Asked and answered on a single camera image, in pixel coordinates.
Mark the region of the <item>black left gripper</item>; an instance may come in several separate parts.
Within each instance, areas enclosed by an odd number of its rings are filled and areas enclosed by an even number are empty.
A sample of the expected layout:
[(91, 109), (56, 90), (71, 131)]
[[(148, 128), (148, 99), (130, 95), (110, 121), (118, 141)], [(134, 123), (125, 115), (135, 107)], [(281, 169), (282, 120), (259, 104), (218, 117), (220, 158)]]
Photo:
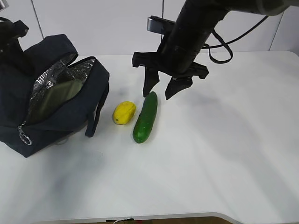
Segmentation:
[(24, 37), (29, 27), (21, 20), (12, 22), (7, 18), (0, 18), (0, 52), (4, 53), (10, 48), (10, 63), (26, 75), (42, 73), (40, 68), (39, 45), (37, 43), (25, 51), (22, 50), (18, 39)]

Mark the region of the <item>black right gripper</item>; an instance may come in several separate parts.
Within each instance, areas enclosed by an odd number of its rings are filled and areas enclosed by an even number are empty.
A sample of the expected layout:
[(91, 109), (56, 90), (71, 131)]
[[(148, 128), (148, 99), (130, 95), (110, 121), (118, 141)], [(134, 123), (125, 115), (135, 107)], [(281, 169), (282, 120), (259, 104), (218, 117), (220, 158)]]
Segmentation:
[(169, 100), (178, 92), (190, 88), (193, 84), (192, 76), (205, 79), (208, 75), (206, 66), (195, 63), (194, 59), (186, 55), (179, 46), (169, 40), (169, 35), (164, 35), (156, 52), (135, 52), (132, 57), (132, 66), (145, 67), (143, 96), (147, 97), (152, 88), (159, 83), (161, 71), (171, 76), (165, 90), (165, 98)]

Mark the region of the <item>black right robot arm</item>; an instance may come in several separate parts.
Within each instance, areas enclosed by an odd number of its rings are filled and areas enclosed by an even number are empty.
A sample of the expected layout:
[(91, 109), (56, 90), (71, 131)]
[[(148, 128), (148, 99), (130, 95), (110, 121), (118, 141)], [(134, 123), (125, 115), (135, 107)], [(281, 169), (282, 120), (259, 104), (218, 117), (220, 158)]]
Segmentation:
[(192, 86), (193, 76), (205, 79), (206, 66), (194, 62), (202, 49), (210, 50), (206, 41), (213, 35), (220, 46), (233, 52), (215, 31), (216, 25), (230, 11), (275, 16), (290, 6), (298, 6), (297, 0), (187, 0), (176, 21), (151, 16), (147, 20), (149, 32), (163, 35), (155, 52), (135, 52), (133, 67), (145, 68), (143, 96), (147, 97), (152, 88), (160, 81), (159, 72), (171, 77), (165, 90), (166, 99)]

